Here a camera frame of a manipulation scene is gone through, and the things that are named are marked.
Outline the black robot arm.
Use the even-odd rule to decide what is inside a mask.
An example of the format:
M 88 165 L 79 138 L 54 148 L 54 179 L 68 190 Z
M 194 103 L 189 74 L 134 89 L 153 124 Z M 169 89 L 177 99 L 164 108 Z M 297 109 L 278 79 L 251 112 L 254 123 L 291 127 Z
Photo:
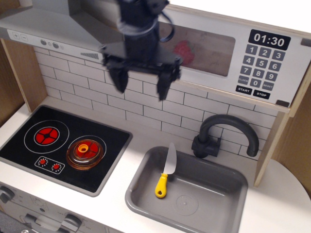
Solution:
M 103 65 L 109 70 L 116 88 L 124 92 L 128 84 L 128 72 L 158 76 L 157 93 L 165 100 L 171 83 L 180 78 L 182 58 L 165 49 L 161 43 L 172 39 L 175 27 L 167 37 L 160 37 L 159 15 L 169 4 L 167 0 L 120 0 L 121 17 L 117 28 L 123 41 L 103 45 Z

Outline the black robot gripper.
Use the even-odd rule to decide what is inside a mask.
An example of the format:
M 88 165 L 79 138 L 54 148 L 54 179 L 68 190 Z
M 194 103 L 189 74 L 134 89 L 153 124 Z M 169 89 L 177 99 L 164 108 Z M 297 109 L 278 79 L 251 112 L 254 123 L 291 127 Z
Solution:
M 159 100 L 165 100 L 172 80 L 181 76 L 181 57 L 161 46 L 173 36 L 174 31 L 163 38 L 159 37 L 158 32 L 141 36 L 125 35 L 122 42 L 102 45 L 100 52 L 103 55 L 103 65 L 108 68 L 117 90 L 125 92 L 130 70 L 156 74 Z

